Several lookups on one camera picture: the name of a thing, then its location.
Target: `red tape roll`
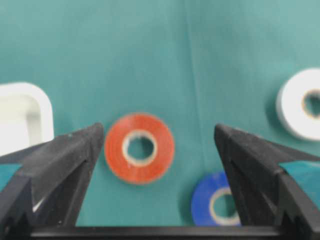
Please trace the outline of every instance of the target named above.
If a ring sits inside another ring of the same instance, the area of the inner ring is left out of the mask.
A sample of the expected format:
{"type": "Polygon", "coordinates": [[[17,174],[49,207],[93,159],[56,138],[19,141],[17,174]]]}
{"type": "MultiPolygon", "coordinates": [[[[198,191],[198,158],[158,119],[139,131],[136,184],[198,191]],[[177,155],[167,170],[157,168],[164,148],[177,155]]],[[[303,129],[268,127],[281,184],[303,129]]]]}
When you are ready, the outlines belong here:
{"type": "Polygon", "coordinates": [[[151,114],[133,113],[120,118],[111,127],[105,138],[104,154],[117,177],[131,184],[148,184],[162,177],[170,167],[175,142],[160,119],[151,114]],[[153,143],[152,154],[142,162],[128,154],[130,141],[140,137],[153,143]]]}

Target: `tape hole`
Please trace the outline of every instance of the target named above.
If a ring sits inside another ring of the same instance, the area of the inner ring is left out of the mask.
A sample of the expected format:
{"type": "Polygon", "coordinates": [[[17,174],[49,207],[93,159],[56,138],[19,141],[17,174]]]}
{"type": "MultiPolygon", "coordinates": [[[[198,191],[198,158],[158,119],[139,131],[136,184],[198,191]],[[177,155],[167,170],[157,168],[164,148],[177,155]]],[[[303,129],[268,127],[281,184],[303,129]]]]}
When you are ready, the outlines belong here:
{"type": "Polygon", "coordinates": [[[237,213],[234,198],[229,193],[219,196],[213,203],[212,208],[215,214],[221,218],[232,218],[237,213]]]}
{"type": "Polygon", "coordinates": [[[152,155],[154,144],[148,137],[136,136],[130,140],[127,151],[135,161],[144,162],[152,155]]]}
{"type": "Polygon", "coordinates": [[[308,93],[303,100],[305,111],[314,118],[320,118],[320,92],[308,93]]]}

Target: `teal fabric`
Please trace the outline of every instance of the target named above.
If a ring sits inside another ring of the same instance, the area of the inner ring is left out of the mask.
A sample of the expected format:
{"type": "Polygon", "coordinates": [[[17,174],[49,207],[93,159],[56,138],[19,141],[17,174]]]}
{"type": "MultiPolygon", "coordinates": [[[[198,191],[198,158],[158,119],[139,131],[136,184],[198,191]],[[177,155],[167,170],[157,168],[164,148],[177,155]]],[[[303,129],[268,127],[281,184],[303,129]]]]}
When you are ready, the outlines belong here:
{"type": "Polygon", "coordinates": [[[0,164],[0,192],[20,167],[21,164],[0,164]]]}
{"type": "Polygon", "coordinates": [[[222,170],[213,140],[225,123],[320,155],[288,134],[275,97],[320,66],[318,0],[0,0],[0,84],[49,96],[55,135],[149,112],[175,139],[163,178],[129,185],[96,164],[79,226],[192,225],[202,176],[222,170]]]}
{"type": "Polygon", "coordinates": [[[320,161],[293,161],[279,165],[293,177],[320,211],[320,161]]]}

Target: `electrical tape roll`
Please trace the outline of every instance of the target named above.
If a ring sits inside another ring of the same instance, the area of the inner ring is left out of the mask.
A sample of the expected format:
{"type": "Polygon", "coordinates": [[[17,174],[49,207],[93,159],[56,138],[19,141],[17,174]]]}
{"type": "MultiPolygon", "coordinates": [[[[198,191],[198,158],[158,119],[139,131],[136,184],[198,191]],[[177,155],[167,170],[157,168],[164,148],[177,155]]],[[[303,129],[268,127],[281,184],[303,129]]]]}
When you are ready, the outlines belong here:
{"type": "Polygon", "coordinates": [[[157,117],[133,113],[120,118],[109,130],[104,144],[111,171],[127,183],[143,185],[162,177],[170,167],[175,142],[169,128],[157,117]],[[130,141],[145,137],[153,143],[152,154],[138,161],[128,153],[130,141]]]}
{"type": "Polygon", "coordinates": [[[216,200],[223,195],[231,195],[227,176],[224,172],[205,176],[196,186],[192,201],[191,213],[196,226],[239,226],[237,212],[231,217],[215,213],[216,200]]]}
{"type": "Polygon", "coordinates": [[[306,107],[307,97],[320,98],[320,69],[309,68],[291,77],[280,89],[276,112],[283,126],[294,136],[320,141],[320,116],[306,107]]]}

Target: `white tray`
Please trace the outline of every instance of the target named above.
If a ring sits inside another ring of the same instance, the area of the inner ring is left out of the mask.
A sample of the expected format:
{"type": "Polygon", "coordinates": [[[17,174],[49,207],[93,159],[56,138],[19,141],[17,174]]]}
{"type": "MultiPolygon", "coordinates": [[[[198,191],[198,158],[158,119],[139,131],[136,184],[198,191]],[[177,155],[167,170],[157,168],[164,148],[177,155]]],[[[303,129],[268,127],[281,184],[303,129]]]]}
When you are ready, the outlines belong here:
{"type": "Polygon", "coordinates": [[[0,156],[54,138],[48,96],[30,83],[0,84],[0,156]]]}

